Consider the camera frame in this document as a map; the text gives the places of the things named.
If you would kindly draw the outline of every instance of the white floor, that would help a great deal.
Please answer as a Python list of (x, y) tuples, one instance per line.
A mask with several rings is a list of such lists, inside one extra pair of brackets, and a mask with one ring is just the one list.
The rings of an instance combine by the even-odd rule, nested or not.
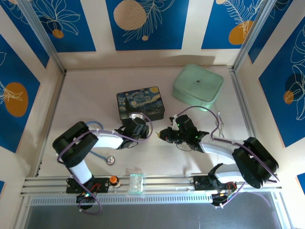
[[(224, 86), (215, 102), (221, 112), (224, 136), (231, 139), (246, 139), (242, 113), (236, 98), (227, 67), (210, 67), (210, 71), (224, 77)], [(173, 82), (182, 67), (160, 68), (121, 68), (104, 70), (68, 71), (63, 90), (57, 105), (51, 131), (44, 151), (39, 176), (68, 176), (67, 169), (56, 162), (53, 141), (78, 121), (96, 120), (106, 130), (122, 125), (119, 119), (116, 94), (129, 90), (158, 86), (165, 115), (163, 120), (153, 122), (154, 132), (159, 132), (171, 124), (169, 117), (179, 113), (188, 105), (171, 95)], [(199, 130), (211, 132), (215, 119), (208, 112), (193, 108), (187, 112)], [(166, 143), (153, 133), (152, 137), (132, 149), (96, 149), (103, 155), (112, 155), (116, 162), (112, 166), (100, 158), (89, 154), (86, 162), (94, 175), (128, 175), (143, 173), (147, 175), (169, 175), (182, 173), (207, 173), (217, 163), (223, 162), (221, 156), (211, 156), (199, 152), (184, 152), (175, 145)]]

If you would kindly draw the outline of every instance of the starry night tin box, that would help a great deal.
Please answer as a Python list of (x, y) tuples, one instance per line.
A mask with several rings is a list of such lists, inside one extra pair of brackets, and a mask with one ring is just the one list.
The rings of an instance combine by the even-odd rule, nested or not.
[(164, 118), (164, 105), (158, 87), (149, 87), (116, 95), (119, 106), (120, 119), (123, 125), (132, 112), (140, 112), (152, 121)]

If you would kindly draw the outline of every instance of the orange circle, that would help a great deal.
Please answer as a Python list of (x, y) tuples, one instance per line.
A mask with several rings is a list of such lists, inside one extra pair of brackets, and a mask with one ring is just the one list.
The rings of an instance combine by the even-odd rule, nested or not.
[(118, 181), (118, 178), (116, 176), (112, 176), (109, 179), (110, 183), (115, 184)]
[(227, 1), (227, 0), (216, 0), (216, 3), (217, 3), (218, 5), (220, 5), (220, 4), (224, 4), (226, 1)]
[(234, 45), (243, 44), (253, 21), (245, 21), (242, 24), (235, 26), (229, 35), (229, 42)]
[(5, 107), (14, 117), (22, 117), (27, 111), (29, 98), (27, 89), (20, 83), (9, 83), (5, 87)]
[(63, 32), (62, 32), (61, 30), (58, 30), (58, 29), (54, 29), (54, 30), (52, 31), (52, 34), (53, 34), (54, 37), (56, 37), (56, 38), (58, 38), (58, 39), (61, 39), (61, 38), (64, 37)]
[(294, 101), (294, 94), (291, 91), (286, 91), (284, 94), (284, 101), (287, 104), (291, 104)]
[(135, 0), (121, 1), (114, 9), (113, 16), (122, 30), (136, 30), (147, 20), (145, 9)]

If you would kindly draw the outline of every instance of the floral wall pattern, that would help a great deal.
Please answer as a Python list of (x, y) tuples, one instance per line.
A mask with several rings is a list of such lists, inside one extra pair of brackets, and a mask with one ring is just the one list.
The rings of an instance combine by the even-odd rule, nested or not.
[(259, 78), (287, 147), (305, 137), (305, 18)]
[(40, 83), (0, 35), (0, 146), (15, 153)]
[(238, 49), (264, 0), (214, 0), (202, 49)]
[[(0, 4), (33, 49), (37, 38), (16, 2)], [(31, 0), (30, 4), (57, 52), (96, 51), (80, 0)]]
[(106, 0), (117, 51), (181, 49), (188, 0)]
[(257, 38), (255, 39), (255, 42), (249, 50), (248, 54), (252, 63), (254, 63), (254, 61), (258, 57), (259, 53), (267, 43), (271, 34), (277, 27), (278, 23), (280, 22), (292, 2), (293, 0), (277, 0), (275, 2), (275, 5), (273, 6), (269, 14), (269, 17), (265, 21), (263, 27), (257, 35)]

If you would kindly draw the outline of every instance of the plastic container lid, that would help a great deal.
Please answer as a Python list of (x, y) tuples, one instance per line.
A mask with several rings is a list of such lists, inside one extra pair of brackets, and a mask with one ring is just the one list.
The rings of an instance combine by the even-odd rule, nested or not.
[(173, 86), (180, 92), (190, 94), (205, 102), (211, 102), (217, 97), (223, 82), (221, 75), (197, 65), (188, 64), (179, 74)]

